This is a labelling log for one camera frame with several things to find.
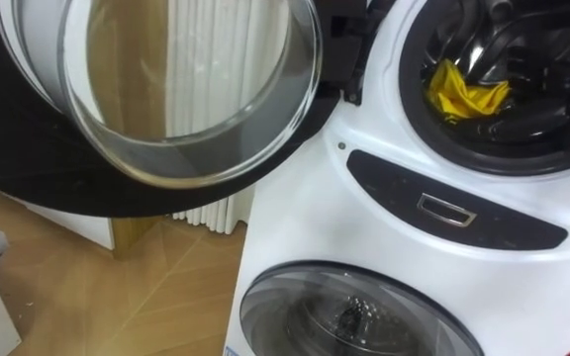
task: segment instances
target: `door handle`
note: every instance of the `door handle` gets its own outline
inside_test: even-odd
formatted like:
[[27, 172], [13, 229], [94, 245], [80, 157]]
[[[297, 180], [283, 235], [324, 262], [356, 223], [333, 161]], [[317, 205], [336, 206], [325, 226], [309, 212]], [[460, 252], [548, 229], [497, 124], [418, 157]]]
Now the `door handle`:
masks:
[[[437, 204], [445, 209], [449, 209], [458, 215], [464, 216], [464, 220], [458, 220], [454, 218], [445, 217], [440, 213], [436, 213], [426, 207], [426, 203]], [[457, 227], [468, 227], [474, 220], [476, 219], [476, 213], [472, 213], [466, 209], [461, 207], [457, 207], [454, 204], [448, 203], [443, 199], [433, 197], [430, 194], [422, 193], [419, 202], [417, 203], [417, 209], [421, 212], [425, 213], [426, 215], [430, 216], [431, 218], [437, 219], [440, 222], [444, 222], [447, 224], [451, 224]]]

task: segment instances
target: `yellow cloth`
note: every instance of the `yellow cloth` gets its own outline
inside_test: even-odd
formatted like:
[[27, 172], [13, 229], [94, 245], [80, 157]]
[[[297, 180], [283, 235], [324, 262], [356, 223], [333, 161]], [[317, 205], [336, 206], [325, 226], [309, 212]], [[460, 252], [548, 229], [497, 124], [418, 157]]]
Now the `yellow cloth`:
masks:
[[466, 85], [456, 65], [446, 59], [436, 69], [427, 95], [443, 113], [470, 119], [495, 114], [509, 93], [507, 81], [494, 87]]

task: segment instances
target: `door hinge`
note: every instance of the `door hinge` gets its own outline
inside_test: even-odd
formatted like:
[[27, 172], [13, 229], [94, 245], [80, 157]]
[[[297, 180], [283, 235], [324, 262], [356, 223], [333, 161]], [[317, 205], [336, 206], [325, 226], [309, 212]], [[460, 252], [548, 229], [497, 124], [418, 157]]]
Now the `door hinge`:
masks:
[[372, 0], [363, 19], [349, 19], [344, 30], [348, 36], [361, 38], [359, 55], [350, 78], [341, 88], [344, 101], [362, 104], [362, 86], [369, 54], [375, 43], [380, 25], [388, 15], [396, 0]]

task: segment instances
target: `lower washer door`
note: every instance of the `lower washer door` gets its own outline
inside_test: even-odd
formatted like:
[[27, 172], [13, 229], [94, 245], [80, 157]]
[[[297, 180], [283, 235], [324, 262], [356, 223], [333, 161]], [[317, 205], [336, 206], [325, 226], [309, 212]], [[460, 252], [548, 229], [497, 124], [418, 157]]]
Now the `lower washer door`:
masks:
[[241, 302], [257, 356], [476, 356], [474, 337], [449, 312], [389, 277], [310, 262], [272, 269]]

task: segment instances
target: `washer door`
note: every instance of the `washer door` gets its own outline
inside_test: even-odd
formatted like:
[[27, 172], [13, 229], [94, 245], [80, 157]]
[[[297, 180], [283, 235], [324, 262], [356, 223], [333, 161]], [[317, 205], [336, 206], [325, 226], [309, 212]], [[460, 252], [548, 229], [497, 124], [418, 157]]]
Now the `washer door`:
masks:
[[473, 356], [472, 335], [428, 297], [359, 268], [310, 263], [260, 276], [241, 302], [257, 356]]
[[0, 0], [0, 190], [102, 216], [231, 195], [327, 120], [349, 18], [366, 0]]

